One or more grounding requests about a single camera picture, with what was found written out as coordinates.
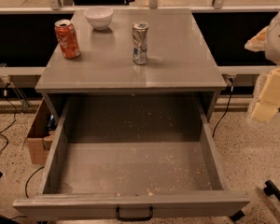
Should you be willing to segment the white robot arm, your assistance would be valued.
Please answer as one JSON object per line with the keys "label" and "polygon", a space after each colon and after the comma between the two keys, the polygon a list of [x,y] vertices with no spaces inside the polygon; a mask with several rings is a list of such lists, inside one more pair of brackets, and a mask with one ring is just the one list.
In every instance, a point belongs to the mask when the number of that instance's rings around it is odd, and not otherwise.
{"label": "white robot arm", "polygon": [[269,73],[257,78],[246,122],[251,127],[267,124],[280,108],[280,11],[270,24],[245,43],[245,49],[265,52],[265,58],[276,64]]}

